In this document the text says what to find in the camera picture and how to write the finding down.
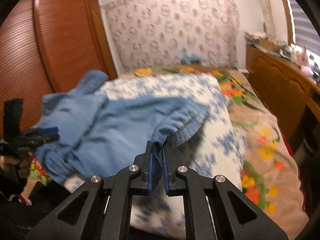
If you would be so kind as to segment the person left hand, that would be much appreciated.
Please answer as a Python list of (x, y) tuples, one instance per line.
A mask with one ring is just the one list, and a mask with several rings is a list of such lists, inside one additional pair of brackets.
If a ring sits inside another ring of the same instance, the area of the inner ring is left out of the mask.
[(5, 172), (9, 172), (11, 167), (18, 166), (18, 175), (21, 178), (28, 178), (30, 174), (30, 167), (33, 161), (33, 154), (28, 153), (27, 157), (23, 160), (16, 159), (10, 155), (2, 156), (1, 155), (1, 169)]

